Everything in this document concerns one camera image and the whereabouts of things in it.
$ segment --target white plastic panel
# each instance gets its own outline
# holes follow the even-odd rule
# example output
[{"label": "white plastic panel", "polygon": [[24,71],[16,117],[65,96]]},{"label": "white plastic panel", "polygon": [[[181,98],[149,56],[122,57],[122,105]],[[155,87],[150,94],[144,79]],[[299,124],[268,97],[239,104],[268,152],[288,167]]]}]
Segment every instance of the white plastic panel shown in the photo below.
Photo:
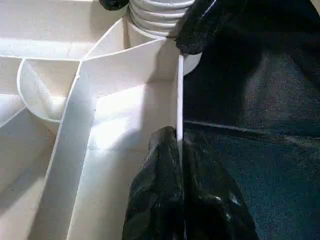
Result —
[{"label": "white plastic panel", "polygon": [[125,12],[98,0],[1,0],[0,55],[81,59]]},{"label": "white plastic panel", "polygon": [[125,13],[0,0],[1,240],[120,240],[151,134],[180,144],[184,57]]},{"label": "white plastic panel", "polygon": [[173,41],[159,39],[82,63],[29,239],[121,239],[149,138],[177,126],[178,56]]}]

